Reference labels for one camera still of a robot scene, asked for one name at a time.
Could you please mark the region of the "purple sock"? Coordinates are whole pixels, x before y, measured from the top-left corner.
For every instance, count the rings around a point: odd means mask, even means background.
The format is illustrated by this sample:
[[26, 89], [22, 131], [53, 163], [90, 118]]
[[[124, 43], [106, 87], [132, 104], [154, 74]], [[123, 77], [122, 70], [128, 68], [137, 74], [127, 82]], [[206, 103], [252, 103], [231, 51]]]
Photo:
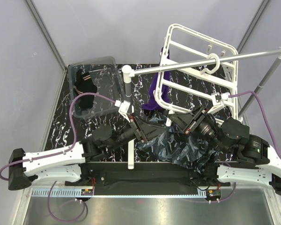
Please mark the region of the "purple sock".
[[[155, 111], [155, 110], [163, 111], [164, 110], [164, 108], [162, 108], [160, 105], [158, 105], [158, 103], [156, 102], [155, 97], [154, 97], [154, 91], [155, 91], [156, 85], [157, 85], [157, 78], [158, 78], [158, 72], [155, 73], [153, 81], [152, 81], [152, 83], [150, 85], [150, 88], [148, 90], [149, 101], [148, 101], [148, 103], [143, 104], [141, 106], [144, 111], [145, 110], [147, 110], [147, 111]], [[162, 94], [161, 97], [162, 97], [162, 100], [165, 101], [166, 103], [170, 102], [168, 92], [169, 92], [169, 86], [163, 85], [162, 90], [161, 90], [161, 94]]]

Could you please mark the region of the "white clip sock hanger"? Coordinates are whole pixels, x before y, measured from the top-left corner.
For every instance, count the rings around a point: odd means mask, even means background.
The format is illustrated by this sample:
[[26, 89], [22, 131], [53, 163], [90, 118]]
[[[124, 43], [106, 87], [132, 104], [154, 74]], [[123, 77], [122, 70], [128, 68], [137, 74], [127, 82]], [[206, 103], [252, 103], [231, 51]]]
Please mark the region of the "white clip sock hanger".
[[[200, 40], [203, 40], [208, 43], [207, 53], [203, 53], [197, 50], [194, 50], [190, 47], [187, 47], [183, 44], [180, 44], [173, 40], [172, 34], [174, 31], [182, 31], [187, 35], [193, 36]], [[203, 60], [214, 60], [211, 64], [213, 67], [211, 69], [207, 68], [207, 63], [203, 62], [203, 68], [196, 69], [196, 66], [191, 65], [190, 63], [178, 63], [173, 60], [168, 59], [168, 52], [170, 47], [176, 47], [185, 52], [194, 54], [201, 57]], [[211, 94], [206, 94], [192, 88], [171, 82], [166, 80], [165, 73], [173, 70], [181, 71], [187, 75], [193, 76], [197, 79], [214, 83], [216, 85], [222, 86], [229, 90], [230, 94], [237, 94], [237, 79], [238, 79], [238, 60], [228, 60], [227, 62], [220, 61], [220, 58], [224, 56], [225, 52], [229, 51], [232, 53], [232, 56], [237, 56], [238, 51], [232, 45], [219, 41], [217, 39], [211, 38], [207, 35], [194, 31], [190, 28], [187, 28], [181, 24], [174, 23], [170, 25], [167, 29], [166, 37], [164, 39], [163, 50], [161, 52], [161, 61], [160, 66], [157, 69], [158, 78], [157, 85], [154, 91], [154, 97], [158, 105], [162, 108], [176, 112], [176, 113], [185, 113], [189, 110], [182, 108], [173, 103], [166, 103], [162, 100], [161, 90], [163, 85], [167, 85], [171, 88], [183, 91], [187, 94], [192, 94], [200, 98], [204, 98], [211, 101]], [[224, 101], [225, 107], [229, 107], [232, 118], [238, 119], [238, 100], [229, 99]]]

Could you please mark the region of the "black striped sock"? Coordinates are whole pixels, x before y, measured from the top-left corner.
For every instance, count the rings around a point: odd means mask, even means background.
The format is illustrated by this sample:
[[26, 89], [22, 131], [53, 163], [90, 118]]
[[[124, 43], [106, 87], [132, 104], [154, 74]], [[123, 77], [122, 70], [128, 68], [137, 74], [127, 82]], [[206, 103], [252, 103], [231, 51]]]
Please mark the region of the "black striped sock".
[[[73, 86], [73, 90], [77, 95], [84, 93], [97, 93], [97, 87], [94, 85], [90, 72], [83, 73], [82, 69], [76, 72], [76, 81]], [[93, 107], [95, 96], [83, 96], [79, 100], [79, 107], [82, 110], [87, 110]]]

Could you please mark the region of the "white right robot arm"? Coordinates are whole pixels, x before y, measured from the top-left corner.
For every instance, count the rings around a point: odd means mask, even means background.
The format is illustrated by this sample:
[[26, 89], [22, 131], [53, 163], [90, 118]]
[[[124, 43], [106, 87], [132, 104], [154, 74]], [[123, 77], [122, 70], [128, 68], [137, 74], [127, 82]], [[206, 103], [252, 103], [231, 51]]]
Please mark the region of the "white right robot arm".
[[271, 187], [281, 195], [281, 159], [267, 141], [250, 134], [248, 126], [234, 118], [219, 123], [204, 107], [167, 117], [184, 134], [207, 141], [217, 152], [232, 154], [232, 161], [215, 163], [203, 174], [207, 185], [250, 183]]

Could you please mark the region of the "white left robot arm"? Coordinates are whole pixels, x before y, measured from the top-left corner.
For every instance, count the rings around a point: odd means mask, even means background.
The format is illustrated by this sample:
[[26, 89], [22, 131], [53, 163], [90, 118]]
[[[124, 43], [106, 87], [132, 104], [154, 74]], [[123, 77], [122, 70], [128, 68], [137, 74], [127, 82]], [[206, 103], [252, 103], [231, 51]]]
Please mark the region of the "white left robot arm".
[[43, 152], [25, 152], [22, 148], [13, 150], [9, 159], [8, 189], [11, 191], [30, 187], [34, 181], [49, 178], [48, 170], [97, 162], [132, 140], [141, 143], [156, 138], [166, 128], [158, 123], [130, 115], [122, 130], [102, 124], [88, 138], [71, 146]]

